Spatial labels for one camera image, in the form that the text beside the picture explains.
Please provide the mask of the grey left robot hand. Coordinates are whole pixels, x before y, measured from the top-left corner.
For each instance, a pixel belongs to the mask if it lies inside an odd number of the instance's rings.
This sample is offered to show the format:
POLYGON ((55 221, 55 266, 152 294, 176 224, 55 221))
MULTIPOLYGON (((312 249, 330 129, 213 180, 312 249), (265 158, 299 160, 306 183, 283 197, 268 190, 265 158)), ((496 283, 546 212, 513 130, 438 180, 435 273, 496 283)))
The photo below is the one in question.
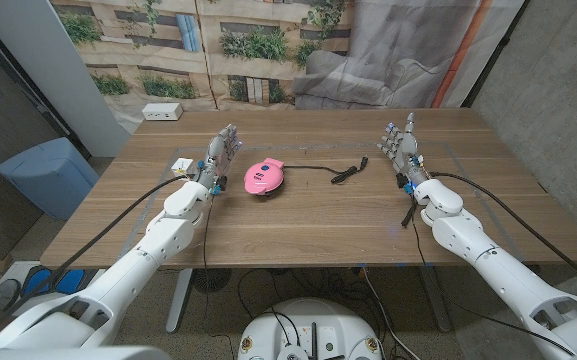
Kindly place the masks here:
POLYGON ((209 143, 203 160, 199 162, 198 172, 193 180, 213 193, 226 190, 227 172, 231 161, 241 148, 237 127, 229 124, 209 143))

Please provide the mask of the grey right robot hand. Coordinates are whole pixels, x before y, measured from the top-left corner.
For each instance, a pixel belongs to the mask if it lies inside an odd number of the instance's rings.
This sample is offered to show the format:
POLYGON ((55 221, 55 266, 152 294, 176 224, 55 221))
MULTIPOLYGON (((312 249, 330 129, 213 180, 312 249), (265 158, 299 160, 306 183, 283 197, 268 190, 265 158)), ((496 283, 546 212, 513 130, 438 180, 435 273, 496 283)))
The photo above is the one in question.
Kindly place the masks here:
POLYGON ((410 185, 414 188, 427 181, 430 176, 422 168, 422 156, 418 151, 416 137, 413 134, 415 114, 410 112, 407 116, 403 130, 393 123, 385 128, 385 135, 377 147, 392 162, 392 166, 398 175, 398 184, 401 187, 410 185))

